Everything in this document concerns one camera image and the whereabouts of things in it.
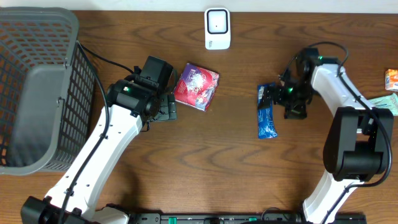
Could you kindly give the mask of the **blue Oreo cookie pack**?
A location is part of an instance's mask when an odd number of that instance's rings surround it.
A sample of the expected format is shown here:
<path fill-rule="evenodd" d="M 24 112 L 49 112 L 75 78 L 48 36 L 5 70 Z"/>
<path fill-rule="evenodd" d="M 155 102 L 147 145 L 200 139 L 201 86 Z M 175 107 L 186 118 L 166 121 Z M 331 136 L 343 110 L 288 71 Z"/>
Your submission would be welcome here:
<path fill-rule="evenodd" d="M 275 83 L 269 83 L 257 86 L 257 106 L 260 106 L 266 88 L 274 85 Z M 278 136 L 274 126 L 272 103 L 269 103 L 268 108 L 257 109 L 257 123 L 259 139 L 271 139 Z"/>

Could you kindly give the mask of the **red purple snack bag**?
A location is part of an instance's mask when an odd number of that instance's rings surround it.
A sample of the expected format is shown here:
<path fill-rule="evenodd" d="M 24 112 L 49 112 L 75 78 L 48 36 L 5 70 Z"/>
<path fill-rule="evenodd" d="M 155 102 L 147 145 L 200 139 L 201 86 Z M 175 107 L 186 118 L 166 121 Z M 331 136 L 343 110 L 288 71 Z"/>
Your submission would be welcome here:
<path fill-rule="evenodd" d="M 219 78 L 219 73 L 188 63 L 174 88 L 175 100 L 206 111 L 218 87 Z"/>

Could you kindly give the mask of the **teal wet wipes pack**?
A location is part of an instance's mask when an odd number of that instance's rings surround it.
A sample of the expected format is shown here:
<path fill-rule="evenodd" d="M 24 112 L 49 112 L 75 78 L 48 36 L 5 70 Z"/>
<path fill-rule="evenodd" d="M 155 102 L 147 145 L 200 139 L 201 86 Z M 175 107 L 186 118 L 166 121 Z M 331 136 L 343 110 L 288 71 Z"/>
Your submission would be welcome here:
<path fill-rule="evenodd" d="M 398 116 L 398 101 L 395 93 L 369 100 L 377 108 L 389 109 L 394 116 Z"/>

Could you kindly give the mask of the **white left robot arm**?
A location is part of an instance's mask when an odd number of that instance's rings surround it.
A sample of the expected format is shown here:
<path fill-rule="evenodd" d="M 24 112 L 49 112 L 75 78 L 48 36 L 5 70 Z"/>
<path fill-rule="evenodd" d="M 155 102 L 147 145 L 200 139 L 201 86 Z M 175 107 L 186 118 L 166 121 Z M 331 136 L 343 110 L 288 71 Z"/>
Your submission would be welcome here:
<path fill-rule="evenodd" d="M 160 114 L 161 97 L 175 70 L 150 56 L 143 68 L 109 86 L 99 120 L 65 175 L 43 199 L 29 197 L 23 223 L 129 223 L 128 212 L 112 205 L 97 210 L 103 187 L 130 142 Z"/>

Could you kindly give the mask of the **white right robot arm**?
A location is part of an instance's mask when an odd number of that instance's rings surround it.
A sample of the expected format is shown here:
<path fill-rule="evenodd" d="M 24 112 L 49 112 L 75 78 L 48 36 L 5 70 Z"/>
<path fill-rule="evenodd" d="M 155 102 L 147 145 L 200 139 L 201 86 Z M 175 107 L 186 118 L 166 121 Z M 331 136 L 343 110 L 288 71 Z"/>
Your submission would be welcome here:
<path fill-rule="evenodd" d="M 273 105 L 284 107 L 286 119 L 305 119 L 315 94 L 324 100 L 333 121 L 323 148 L 325 171 L 315 190 L 298 214 L 268 222 L 364 223 L 364 218 L 340 218 L 337 212 L 356 189 L 378 186 L 388 178 L 394 116 L 365 99 L 348 78 L 344 61 L 320 55 L 315 44 L 300 50 L 290 62 L 297 67 L 296 77 L 286 67 L 279 76 L 280 85 L 257 89 L 259 134 L 271 130 Z"/>

